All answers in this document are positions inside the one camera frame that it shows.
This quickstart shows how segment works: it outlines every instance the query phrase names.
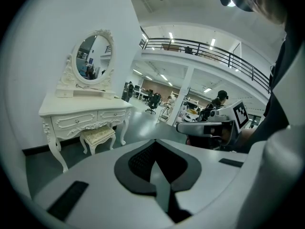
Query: black baseboard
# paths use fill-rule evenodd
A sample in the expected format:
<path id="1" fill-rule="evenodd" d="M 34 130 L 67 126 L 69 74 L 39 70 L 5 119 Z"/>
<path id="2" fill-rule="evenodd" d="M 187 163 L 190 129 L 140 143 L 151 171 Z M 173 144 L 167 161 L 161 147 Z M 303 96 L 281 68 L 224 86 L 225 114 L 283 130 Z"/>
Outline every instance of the black baseboard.
<path id="1" fill-rule="evenodd" d="M 75 137 L 75 138 L 71 138 L 69 140 L 63 140 L 61 141 L 61 147 L 65 147 L 68 146 L 70 144 L 74 144 L 80 141 L 79 137 Z M 48 152 L 49 146 L 48 145 L 43 145 L 43 146 L 39 146 L 39 147 L 32 147 L 32 148 L 27 148 L 27 149 L 23 149 L 23 153 L 25 156 L 29 156 L 29 155 L 35 155 L 35 154 L 39 154 L 39 153 L 43 153 L 43 152 Z"/>

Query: white pillar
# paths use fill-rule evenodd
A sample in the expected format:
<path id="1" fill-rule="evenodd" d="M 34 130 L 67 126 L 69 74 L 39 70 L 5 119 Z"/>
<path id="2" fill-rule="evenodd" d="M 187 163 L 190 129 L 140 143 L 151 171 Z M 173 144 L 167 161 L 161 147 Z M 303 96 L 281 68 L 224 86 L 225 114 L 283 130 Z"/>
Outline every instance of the white pillar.
<path id="1" fill-rule="evenodd" d="M 170 116 L 169 120 L 166 122 L 169 125 L 174 124 L 174 122 L 176 120 L 176 117 L 179 113 L 181 104 L 183 102 L 183 99 L 189 92 L 193 72 L 194 72 L 194 67 L 188 67 L 185 78 L 184 78 L 184 81 L 182 83 L 182 87 L 181 87 L 180 92 L 179 92 L 179 96 L 176 99 L 175 106 L 173 108 L 171 116 Z"/>

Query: oval mirror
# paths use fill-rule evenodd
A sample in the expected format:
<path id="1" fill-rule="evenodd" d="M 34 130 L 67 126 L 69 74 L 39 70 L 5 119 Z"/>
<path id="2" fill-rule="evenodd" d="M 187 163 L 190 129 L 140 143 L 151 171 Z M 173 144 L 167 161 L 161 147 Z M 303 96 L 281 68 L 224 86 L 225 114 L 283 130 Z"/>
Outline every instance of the oval mirror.
<path id="1" fill-rule="evenodd" d="M 83 79 L 100 79 L 106 72 L 112 55 L 112 47 L 107 38 L 95 35 L 85 39 L 78 48 L 76 67 Z"/>

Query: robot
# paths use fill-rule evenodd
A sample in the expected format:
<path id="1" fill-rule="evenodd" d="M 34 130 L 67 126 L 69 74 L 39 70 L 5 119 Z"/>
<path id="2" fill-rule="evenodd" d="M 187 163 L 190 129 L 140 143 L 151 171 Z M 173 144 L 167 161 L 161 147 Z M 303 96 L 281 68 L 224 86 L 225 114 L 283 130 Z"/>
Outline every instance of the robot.
<path id="1" fill-rule="evenodd" d="M 248 121 L 243 101 L 239 100 L 212 110 L 206 122 L 178 123 L 176 130 L 188 135 L 193 146 L 225 150 L 225 147 L 235 144 L 239 133 Z M 221 138 L 224 129 L 228 132 L 226 140 Z"/>

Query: ornate mirror frame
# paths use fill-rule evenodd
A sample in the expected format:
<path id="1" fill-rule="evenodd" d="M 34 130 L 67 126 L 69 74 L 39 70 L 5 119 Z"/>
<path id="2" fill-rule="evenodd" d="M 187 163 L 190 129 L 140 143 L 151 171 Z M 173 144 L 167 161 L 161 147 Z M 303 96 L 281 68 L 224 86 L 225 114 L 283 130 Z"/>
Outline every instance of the ornate mirror frame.
<path id="1" fill-rule="evenodd" d="M 91 36 L 102 36 L 108 40 L 111 47 L 111 57 L 107 70 L 100 78 L 87 80 L 84 79 L 77 70 L 76 56 L 83 41 Z M 115 92 L 111 90 L 111 75 L 115 64 L 115 58 L 116 51 L 111 32 L 103 29 L 90 32 L 74 46 L 72 54 L 68 55 L 67 65 L 57 84 L 55 95 L 57 97 L 73 97 L 74 91 L 99 92 L 101 96 L 107 98 L 109 98 L 110 95 L 115 95 Z"/>

